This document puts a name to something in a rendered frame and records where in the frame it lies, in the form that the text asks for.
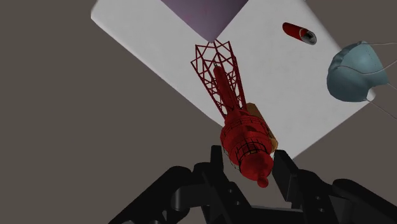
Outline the purple robot stand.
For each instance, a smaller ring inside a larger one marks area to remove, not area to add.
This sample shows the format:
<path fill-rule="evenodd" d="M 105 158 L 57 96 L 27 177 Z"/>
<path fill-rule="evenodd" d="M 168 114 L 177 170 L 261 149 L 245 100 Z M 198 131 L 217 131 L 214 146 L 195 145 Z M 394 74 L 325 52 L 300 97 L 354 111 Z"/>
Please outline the purple robot stand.
<path fill-rule="evenodd" d="M 199 36 L 212 43 L 248 0 L 161 0 Z"/>

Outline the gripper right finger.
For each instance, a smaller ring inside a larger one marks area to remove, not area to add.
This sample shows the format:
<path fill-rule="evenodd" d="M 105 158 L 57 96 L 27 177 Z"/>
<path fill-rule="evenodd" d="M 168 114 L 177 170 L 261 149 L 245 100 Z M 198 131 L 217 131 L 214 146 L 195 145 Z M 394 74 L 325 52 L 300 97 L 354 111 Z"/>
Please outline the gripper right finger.
<path fill-rule="evenodd" d="M 305 224 L 397 224 L 397 206 L 350 179 L 324 182 L 299 169 L 284 150 L 274 153 L 274 180 Z"/>

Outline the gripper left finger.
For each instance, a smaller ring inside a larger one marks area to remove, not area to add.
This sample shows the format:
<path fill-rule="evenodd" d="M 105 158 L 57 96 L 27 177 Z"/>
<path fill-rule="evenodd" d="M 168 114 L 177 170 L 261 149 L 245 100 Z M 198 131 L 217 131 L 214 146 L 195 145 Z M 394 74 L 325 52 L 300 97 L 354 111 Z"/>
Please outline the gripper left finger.
<path fill-rule="evenodd" d="M 251 224 L 249 202 L 223 172 L 222 147 L 211 147 L 209 162 L 165 171 L 108 224 L 178 224 L 201 207 L 206 224 Z"/>

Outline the red cylindrical can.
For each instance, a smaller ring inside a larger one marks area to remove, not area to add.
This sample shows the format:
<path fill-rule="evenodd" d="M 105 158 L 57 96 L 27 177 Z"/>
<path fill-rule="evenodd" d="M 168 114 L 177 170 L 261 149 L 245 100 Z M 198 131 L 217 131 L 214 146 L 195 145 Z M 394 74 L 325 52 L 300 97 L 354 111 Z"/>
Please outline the red cylindrical can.
<path fill-rule="evenodd" d="M 284 22 L 282 24 L 282 29 L 288 36 L 291 36 L 292 38 L 300 40 L 304 43 L 309 45 L 315 45 L 317 43 L 316 35 L 304 27 Z"/>

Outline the blue face mask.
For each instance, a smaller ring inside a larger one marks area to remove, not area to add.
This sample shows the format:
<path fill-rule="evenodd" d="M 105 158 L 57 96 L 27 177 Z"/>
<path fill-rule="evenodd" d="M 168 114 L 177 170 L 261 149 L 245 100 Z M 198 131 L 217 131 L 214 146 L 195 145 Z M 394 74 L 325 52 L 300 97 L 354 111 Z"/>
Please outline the blue face mask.
<path fill-rule="evenodd" d="M 345 46 L 331 61 L 326 77 L 326 86 L 330 95 L 343 102 L 369 102 L 397 121 L 378 104 L 374 103 L 373 88 L 387 85 L 397 91 L 386 73 L 386 69 L 397 64 L 397 59 L 384 66 L 373 47 L 374 43 L 358 41 Z"/>

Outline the red lattice tower model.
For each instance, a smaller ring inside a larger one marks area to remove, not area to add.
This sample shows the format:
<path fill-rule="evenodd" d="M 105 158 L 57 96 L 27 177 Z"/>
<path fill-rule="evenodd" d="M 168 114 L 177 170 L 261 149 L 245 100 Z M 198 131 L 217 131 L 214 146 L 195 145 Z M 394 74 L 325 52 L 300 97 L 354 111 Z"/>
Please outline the red lattice tower model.
<path fill-rule="evenodd" d="M 230 162 L 245 178 L 267 187 L 278 142 L 258 109 L 246 102 L 230 42 L 195 45 L 191 65 L 224 119 L 220 140 Z"/>

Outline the white table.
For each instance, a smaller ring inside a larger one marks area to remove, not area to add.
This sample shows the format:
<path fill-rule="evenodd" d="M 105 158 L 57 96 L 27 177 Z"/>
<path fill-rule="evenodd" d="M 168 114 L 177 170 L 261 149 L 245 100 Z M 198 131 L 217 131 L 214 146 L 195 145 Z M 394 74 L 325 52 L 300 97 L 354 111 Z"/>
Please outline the white table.
<path fill-rule="evenodd" d="M 191 65 L 195 45 L 204 39 L 161 0 L 97 0 L 91 17 L 199 110 L 223 123 Z M 284 22 L 312 31 L 317 43 L 288 36 Z M 329 94 L 326 76 L 339 47 L 304 0 L 248 0 L 219 40 L 230 42 L 246 99 L 291 157 L 363 107 Z"/>

